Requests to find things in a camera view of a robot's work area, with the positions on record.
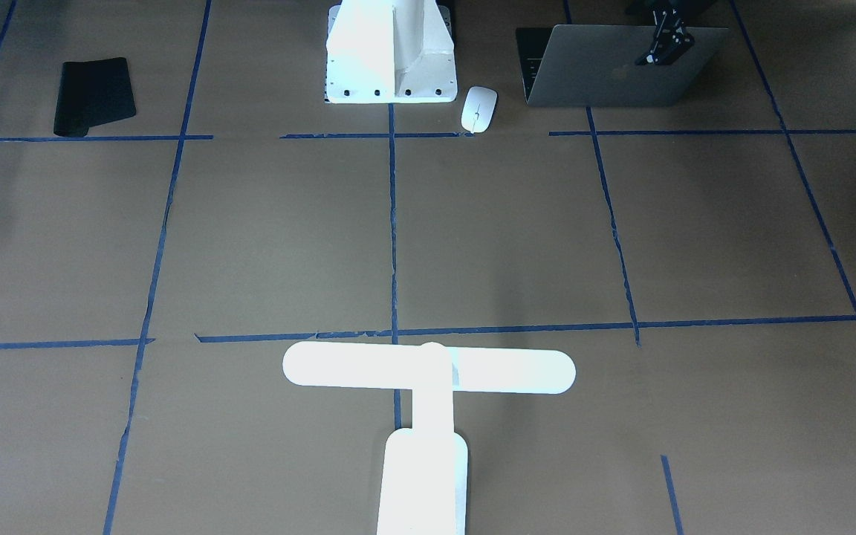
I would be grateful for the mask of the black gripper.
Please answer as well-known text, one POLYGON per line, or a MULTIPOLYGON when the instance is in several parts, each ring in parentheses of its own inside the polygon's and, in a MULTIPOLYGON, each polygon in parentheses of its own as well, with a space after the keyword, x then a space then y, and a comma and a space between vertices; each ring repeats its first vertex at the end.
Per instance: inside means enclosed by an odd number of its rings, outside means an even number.
POLYGON ((691 17, 689 1, 635 1, 635 14, 652 14, 655 32, 651 45, 635 65, 671 65, 693 45, 686 19, 691 17))

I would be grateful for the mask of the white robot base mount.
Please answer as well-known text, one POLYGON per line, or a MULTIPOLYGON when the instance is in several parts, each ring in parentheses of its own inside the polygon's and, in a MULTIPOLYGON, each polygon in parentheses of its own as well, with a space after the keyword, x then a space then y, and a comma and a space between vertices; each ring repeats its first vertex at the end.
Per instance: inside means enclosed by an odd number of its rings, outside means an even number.
POLYGON ((458 96, 453 10, 438 1, 334 4, 325 46, 327 103, 449 103, 458 96))

